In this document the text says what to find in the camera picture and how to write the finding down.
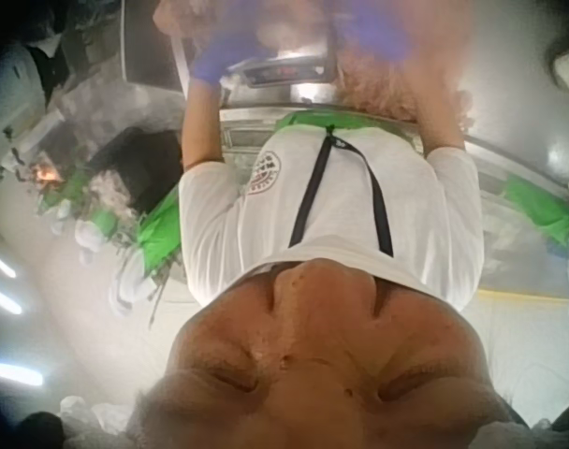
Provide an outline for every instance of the digital display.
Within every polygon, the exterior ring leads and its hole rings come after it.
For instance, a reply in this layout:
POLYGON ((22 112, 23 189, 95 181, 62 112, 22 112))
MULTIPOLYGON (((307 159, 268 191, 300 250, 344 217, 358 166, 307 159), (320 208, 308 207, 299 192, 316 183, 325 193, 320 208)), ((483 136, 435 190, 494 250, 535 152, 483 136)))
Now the digital display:
POLYGON ((267 65, 245 71, 245 77, 254 85, 321 81, 324 78, 323 65, 267 65))

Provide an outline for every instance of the ceiling light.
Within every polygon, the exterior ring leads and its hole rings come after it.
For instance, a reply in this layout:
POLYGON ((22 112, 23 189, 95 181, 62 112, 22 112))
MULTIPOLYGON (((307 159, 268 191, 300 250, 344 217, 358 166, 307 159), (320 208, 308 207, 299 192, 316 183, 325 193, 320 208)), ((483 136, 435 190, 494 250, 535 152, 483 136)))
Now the ceiling light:
POLYGON ((32 369, 0 363, 0 377, 32 386, 43 385, 43 376, 32 369))
POLYGON ((22 307, 2 293, 0 293, 0 307, 15 315, 20 315, 22 313, 22 307))
POLYGON ((16 278, 16 271, 10 268, 2 259, 0 259, 0 269, 4 271, 9 278, 16 278))

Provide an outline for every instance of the white wall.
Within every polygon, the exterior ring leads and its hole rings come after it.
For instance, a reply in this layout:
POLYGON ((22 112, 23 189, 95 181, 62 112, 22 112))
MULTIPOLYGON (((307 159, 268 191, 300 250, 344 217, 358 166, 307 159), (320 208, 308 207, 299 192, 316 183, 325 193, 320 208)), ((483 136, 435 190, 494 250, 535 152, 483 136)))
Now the white wall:
POLYGON ((464 311, 484 343, 495 388, 530 425, 569 406, 568 305, 481 294, 464 311))

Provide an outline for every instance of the hand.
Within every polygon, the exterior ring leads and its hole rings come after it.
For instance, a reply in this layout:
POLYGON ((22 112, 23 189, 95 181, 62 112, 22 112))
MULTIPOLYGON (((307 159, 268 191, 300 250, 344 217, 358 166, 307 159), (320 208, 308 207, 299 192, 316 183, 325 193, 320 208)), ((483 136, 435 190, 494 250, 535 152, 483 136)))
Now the hand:
POLYGON ((409 54, 409 37, 394 16, 374 0, 343 0, 335 23, 345 41, 380 59, 398 62, 409 54))
POLYGON ((218 22, 210 45, 195 60, 191 75, 218 84, 226 70, 247 59, 265 59, 273 52, 262 47, 255 35, 257 0, 235 0, 218 22))

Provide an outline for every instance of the man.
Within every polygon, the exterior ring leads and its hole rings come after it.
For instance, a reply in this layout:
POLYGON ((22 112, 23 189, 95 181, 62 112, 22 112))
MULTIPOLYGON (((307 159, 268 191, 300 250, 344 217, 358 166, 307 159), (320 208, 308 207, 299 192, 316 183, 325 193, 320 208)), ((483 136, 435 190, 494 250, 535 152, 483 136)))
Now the man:
POLYGON ((339 38, 403 64, 425 157, 376 127, 292 125, 240 194, 222 160, 219 79, 264 50, 232 26, 253 20, 238 3, 193 68, 182 135, 182 253, 207 307, 139 405, 143 447, 460 448, 512 420, 457 312, 479 281, 483 232, 442 81, 401 61, 394 21, 365 0, 347 7, 339 38))

